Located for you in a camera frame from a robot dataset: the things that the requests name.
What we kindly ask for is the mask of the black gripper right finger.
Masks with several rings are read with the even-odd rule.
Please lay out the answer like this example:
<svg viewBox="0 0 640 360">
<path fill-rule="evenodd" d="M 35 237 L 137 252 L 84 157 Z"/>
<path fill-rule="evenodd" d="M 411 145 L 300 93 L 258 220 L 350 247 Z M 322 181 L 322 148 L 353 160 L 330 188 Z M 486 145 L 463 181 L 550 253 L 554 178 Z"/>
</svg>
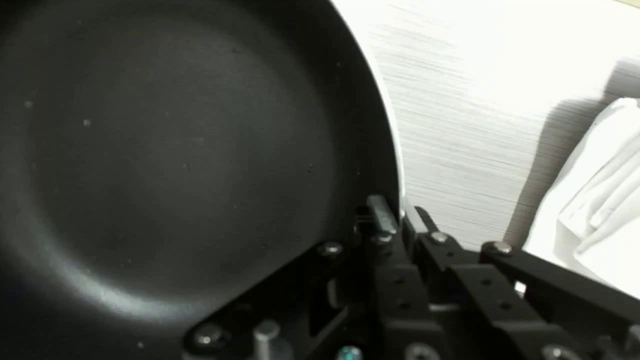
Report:
<svg viewBox="0 0 640 360">
<path fill-rule="evenodd" d="M 569 333 L 521 297 L 495 263 L 467 252 L 420 208 L 405 210 L 405 226 L 448 360 L 567 360 Z"/>
</svg>

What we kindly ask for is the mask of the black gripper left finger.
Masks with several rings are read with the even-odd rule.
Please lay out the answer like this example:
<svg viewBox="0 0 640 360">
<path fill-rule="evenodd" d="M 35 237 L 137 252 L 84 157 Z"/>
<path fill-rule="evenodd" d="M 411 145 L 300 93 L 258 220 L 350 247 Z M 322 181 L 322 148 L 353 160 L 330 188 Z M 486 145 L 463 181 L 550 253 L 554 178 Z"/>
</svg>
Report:
<svg viewBox="0 0 640 360">
<path fill-rule="evenodd" d="M 439 324 L 429 310 L 420 270 L 405 247 L 397 213 L 380 196 L 369 196 L 375 234 L 367 245 L 372 266 L 378 353 L 384 360 L 440 360 Z"/>
</svg>

